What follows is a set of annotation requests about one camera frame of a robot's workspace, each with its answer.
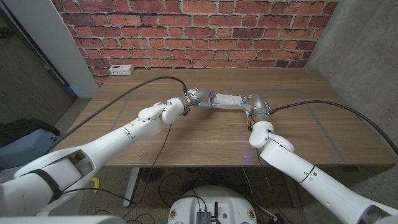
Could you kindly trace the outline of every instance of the wall socket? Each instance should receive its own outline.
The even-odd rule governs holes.
[[[131,75],[134,67],[132,65],[112,65],[109,71],[111,75]]]

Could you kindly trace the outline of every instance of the gray floor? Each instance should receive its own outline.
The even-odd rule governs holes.
[[[60,119],[56,127],[61,130],[61,133],[67,131],[89,100],[78,99],[64,117]],[[275,198],[275,202],[273,202],[261,169],[259,167],[245,169],[252,183],[256,201],[270,212],[280,213],[277,209],[279,207],[293,223],[341,223],[301,186],[298,187],[298,190],[303,207],[294,208],[291,206],[282,174],[271,167],[266,167],[266,174]],[[391,169],[359,167],[357,172],[342,172],[337,167],[322,167],[322,169],[355,192],[372,200],[385,203],[388,206],[398,208],[398,193],[396,192],[396,188],[398,188],[397,166]],[[124,195],[130,170],[129,167],[103,167],[96,176],[100,180],[101,188]],[[181,191],[182,186],[195,179],[197,180],[195,182],[196,187],[206,184],[218,184],[235,189],[242,195],[248,194],[248,185],[247,182],[244,182],[240,168],[205,168],[196,173],[189,173],[185,168],[164,169],[164,173],[158,181],[147,185],[143,181],[139,181],[134,201],[140,202],[141,198],[144,197],[140,204],[124,208],[120,198],[104,192],[93,194],[92,191],[87,190],[81,202],[79,215],[92,215],[94,213],[104,215],[109,213],[128,221],[134,220],[142,214],[149,213],[154,217],[154,221],[148,215],[143,215],[138,220],[142,223],[166,223],[169,207],[159,195],[159,184],[163,179],[165,180],[160,187],[160,191],[168,192],[163,193],[162,196],[169,205],[183,194]],[[250,196],[247,196],[248,200],[254,205]],[[258,209],[256,209],[256,212],[259,223],[268,222],[269,218],[260,213]]]

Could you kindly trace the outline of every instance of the concrete wall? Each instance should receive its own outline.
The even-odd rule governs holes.
[[[398,144],[398,1],[341,0],[306,67]]]
[[[306,67],[316,68],[354,109],[398,144],[398,1],[340,0]],[[325,172],[351,190],[397,208],[398,165],[387,171]],[[309,223],[340,223],[303,192]]]

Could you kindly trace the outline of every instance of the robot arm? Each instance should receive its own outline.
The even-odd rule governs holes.
[[[158,134],[161,121],[172,124],[186,114],[190,105],[184,106],[180,99],[190,97],[186,94],[167,104],[157,103],[140,111],[134,121],[93,142],[54,151],[30,162],[15,173],[13,180],[0,184],[0,217],[35,215],[63,204],[76,192],[62,192],[85,187],[110,159],[134,142]]]
[[[249,143],[261,151],[260,156],[267,163],[300,183],[343,223],[375,223],[384,217],[398,215],[398,210],[358,195],[294,154],[292,143],[274,134],[274,127],[269,120],[262,116],[257,119],[257,114],[263,115],[256,113],[257,104],[266,105],[266,103],[257,94],[252,98],[257,101],[255,106],[248,110],[254,110],[255,121]]]

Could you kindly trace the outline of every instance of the wooden table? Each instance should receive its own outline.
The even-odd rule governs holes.
[[[337,92],[318,71],[306,68],[136,70],[132,76],[109,77],[73,126],[131,87],[168,75],[188,88],[208,88],[230,95],[261,94],[271,108],[303,100],[328,100],[342,105]],[[178,96],[182,86],[158,80],[125,96],[61,142],[57,149],[88,143],[134,120],[156,102]],[[301,105],[271,116],[275,132],[295,146],[295,153],[316,165],[391,166],[396,160],[372,130],[356,115],[330,105]],[[109,166],[150,167],[169,126],[160,134],[134,143],[109,161]],[[243,111],[191,108],[173,124],[155,167],[259,166]]]

